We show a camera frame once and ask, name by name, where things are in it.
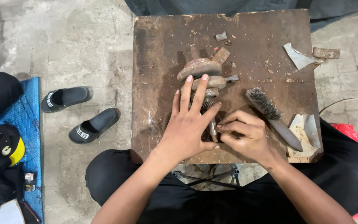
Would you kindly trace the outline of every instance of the brush bristles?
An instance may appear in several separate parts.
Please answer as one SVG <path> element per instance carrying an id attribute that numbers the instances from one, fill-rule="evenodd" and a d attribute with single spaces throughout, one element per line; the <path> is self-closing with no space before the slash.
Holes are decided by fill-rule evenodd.
<path id="1" fill-rule="evenodd" d="M 263 114 L 269 120 L 279 120 L 281 113 L 278 111 L 272 100 L 267 98 L 266 93 L 260 87 L 248 89 L 246 95 L 260 107 Z"/>

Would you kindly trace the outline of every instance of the paper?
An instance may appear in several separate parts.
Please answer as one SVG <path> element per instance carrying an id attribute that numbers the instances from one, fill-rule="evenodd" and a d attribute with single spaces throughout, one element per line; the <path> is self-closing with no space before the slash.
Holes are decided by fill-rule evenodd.
<path id="1" fill-rule="evenodd" d="M 0 223 L 25 224 L 22 210 L 16 199 L 0 206 Z"/>

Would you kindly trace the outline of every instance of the right hand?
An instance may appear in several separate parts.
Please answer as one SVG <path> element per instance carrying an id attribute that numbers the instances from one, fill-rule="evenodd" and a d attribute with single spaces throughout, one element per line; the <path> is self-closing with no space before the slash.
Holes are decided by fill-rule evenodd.
<path id="1" fill-rule="evenodd" d="M 242 155 L 262 163 L 271 158 L 274 149 L 267 144 L 265 122 L 242 110 L 227 115 L 217 126 L 220 140 Z"/>

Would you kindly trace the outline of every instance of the wooden workbench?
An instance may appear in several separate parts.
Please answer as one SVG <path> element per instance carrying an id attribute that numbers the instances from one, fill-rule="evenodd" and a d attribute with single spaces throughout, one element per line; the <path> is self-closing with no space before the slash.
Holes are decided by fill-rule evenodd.
<path id="1" fill-rule="evenodd" d="M 226 31 L 227 39 L 217 42 L 216 34 Z M 145 16 L 134 25 L 132 86 L 132 160 L 144 161 L 157 145 L 169 120 L 175 91 L 182 87 L 177 74 L 191 60 L 189 46 L 195 44 L 201 57 L 211 58 L 217 48 L 231 52 L 223 64 L 223 76 L 239 74 L 240 81 L 227 84 L 215 101 L 222 102 L 221 117 L 242 109 L 255 114 L 244 99 L 246 89 L 262 87 L 283 113 L 289 124 L 294 114 L 314 114 L 321 139 L 313 66 L 296 71 L 283 49 L 292 46 L 311 55 L 309 15 L 307 10 L 279 10 L 239 13 L 228 18 L 223 14 Z M 268 142 L 283 157 L 287 148 L 267 130 Z M 323 151 L 299 161 L 316 160 Z M 185 163 L 253 163 L 225 144 L 206 151 Z"/>

